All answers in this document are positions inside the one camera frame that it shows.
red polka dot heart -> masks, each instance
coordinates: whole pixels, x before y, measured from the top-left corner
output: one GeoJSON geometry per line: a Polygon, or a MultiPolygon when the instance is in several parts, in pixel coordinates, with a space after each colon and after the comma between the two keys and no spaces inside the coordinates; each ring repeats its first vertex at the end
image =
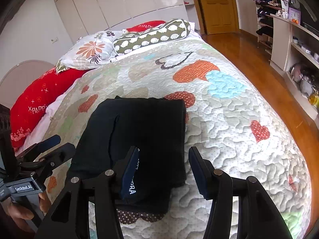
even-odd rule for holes
{"type": "Polygon", "coordinates": [[[258,143],[260,140],[266,140],[270,137],[270,132],[266,126],[261,126],[257,120],[253,120],[250,124],[251,132],[258,143]]]}

black folded clothing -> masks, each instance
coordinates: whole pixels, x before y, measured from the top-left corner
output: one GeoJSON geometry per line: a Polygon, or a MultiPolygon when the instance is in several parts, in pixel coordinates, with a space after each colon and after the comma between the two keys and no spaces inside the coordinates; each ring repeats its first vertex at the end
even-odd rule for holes
{"type": "Polygon", "coordinates": [[[140,157],[132,186],[116,204],[135,212],[167,212],[170,189],[186,180],[185,115],[183,100],[106,99],[87,123],[66,180],[96,177],[123,159],[130,146],[137,146],[140,157]]]}
{"type": "Polygon", "coordinates": [[[259,20],[261,23],[265,24],[265,25],[268,25],[270,27],[273,27],[274,26],[274,19],[273,18],[267,18],[267,19],[260,19],[259,20]]]}
{"type": "Polygon", "coordinates": [[[259,30],[256,31],[256,33],[258,35],[262,35],[262,34],[266,34],[267,36],[269,37],[273,37],[274,36],[274,29],[273,28],[270,28],[268,26],[264,26],[264,27],[261,27],[259,30]]]}
{"type": "Polygon", "coordinates": [[[257,10],[258,17],[270,16],[270,14],[276,14],[277,10],[269,7],[261,7],[257,10]]]}

finger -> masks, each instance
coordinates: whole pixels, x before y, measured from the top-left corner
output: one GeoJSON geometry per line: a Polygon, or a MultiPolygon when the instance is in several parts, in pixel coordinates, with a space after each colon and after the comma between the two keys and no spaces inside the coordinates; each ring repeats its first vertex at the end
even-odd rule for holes
{"type": "Polygon", "coordinates": [[[16,223],[16,225],[26,232],[33,232],[32,229],[27,224],[26,220],[31,220],[33,218],[33,214],[30,210],[25,207],[20,206],[19,204],[15,204],[11,202],[8,205],[8,213],[11,216],[12,220],[16,223]]]}
{"type": "Polygon", "coordinates": [[[21,230],[29,232],[29,233],[34,233],[34,231],[31,229],[31,227],[29,227],[29,225],[24,219],[16,218],[16,217],[12,217],[12,219],[21,230]]]}
{"type": "Polygon", "coordinates": [[[39,193],[39,200],[40,200],[40,209],[43,213],[47,213],[51,207],[51,201],[47,196],[46,191],[39,193]]]}
{"type": "Polygon", "coordinates": [[[13,202],[11,202],[8,206],[8,213],[12,218],[31,220],[34,217],[33,213],[29,209],[13,202]]]}

red pillow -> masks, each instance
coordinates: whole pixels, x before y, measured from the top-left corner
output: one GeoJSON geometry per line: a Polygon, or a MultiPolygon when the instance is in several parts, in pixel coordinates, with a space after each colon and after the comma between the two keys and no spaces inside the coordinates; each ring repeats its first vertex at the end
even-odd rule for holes
{"type": "Polygon", "coordinates": [[[128,32],[142,32],[145,31],[149,28],[154,28],[157,27],[160,24],[165,23],[165,21],[151,21],[151,22],[146,22],[146,23],[142,23],[140,25],[136,25],[132,28],[127,28],[128,32]]]}
{"type": "Polygon", "coordinates": [[[87,71],[71,68],[56,74],[54,67],[25,89],[10,112],[11,143],[14,148],[23,145],[26,136],[45,114],[46,107],[87,71]]]}

wooden floor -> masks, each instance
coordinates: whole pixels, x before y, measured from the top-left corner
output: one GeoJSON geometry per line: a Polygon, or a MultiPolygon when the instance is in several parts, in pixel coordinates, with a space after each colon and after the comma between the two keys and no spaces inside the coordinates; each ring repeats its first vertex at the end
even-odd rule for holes
{"type": "Polygon", "coordinates": [[[257,48],[254,38],[242,33],[203,36],[228,58],[258,89],[284,121],[306,159],[312,184],[310,229],[319,218],[319,131],[269,65],[270,55],[257,48]]]}

